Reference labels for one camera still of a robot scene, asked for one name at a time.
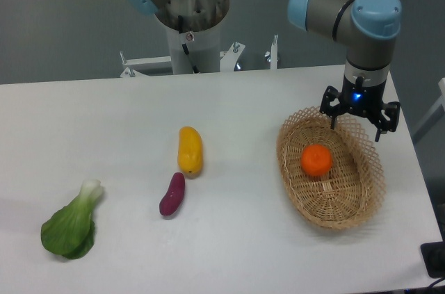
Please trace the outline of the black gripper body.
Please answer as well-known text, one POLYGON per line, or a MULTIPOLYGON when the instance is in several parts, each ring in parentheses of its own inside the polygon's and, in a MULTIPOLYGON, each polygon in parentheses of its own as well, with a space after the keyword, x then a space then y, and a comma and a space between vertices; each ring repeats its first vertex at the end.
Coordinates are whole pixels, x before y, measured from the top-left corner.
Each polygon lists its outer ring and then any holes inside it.
POLYGON ((389 66, 378 70, 363 70, 345 65, 342 98, 351 113, 367 119, 379 119, 389 66))

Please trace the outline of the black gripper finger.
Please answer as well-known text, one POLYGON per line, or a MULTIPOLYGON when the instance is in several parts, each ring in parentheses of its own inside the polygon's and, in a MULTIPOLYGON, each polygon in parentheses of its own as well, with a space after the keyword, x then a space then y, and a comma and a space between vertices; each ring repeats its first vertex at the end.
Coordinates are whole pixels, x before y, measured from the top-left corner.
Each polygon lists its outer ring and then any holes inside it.
POLYGON ((338 116, 343 115, 342 93, 331 85, 326 88, 323 94, 320 113, 330 118, 330 128, 332 130, 334 130, 337 125, 338 116))
POLYGON ((371 110, 369 121, 376 127, 376 142, 380 140, 382 134, 396 131, 401 111, 400 104, 399 101, 388 103, 381 101, 371 110))

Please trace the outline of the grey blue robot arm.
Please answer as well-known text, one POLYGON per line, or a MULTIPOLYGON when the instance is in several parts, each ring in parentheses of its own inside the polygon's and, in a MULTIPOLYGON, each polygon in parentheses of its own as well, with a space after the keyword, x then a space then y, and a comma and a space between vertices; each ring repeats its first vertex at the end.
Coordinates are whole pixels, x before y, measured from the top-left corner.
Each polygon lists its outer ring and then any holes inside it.
MULTIPOLYGON (((229 0, 127 0, 163 25, 175 74, 232 70, 220 52, 220 25, 229 0)), ((378 134, 393 132, 401 105, 383 94, 401 29, 400 0, 289 0, 289 22, 347 47, 343 85, 328 87, 321 112, 331 120, 349 113, 366 118, 378 134)))

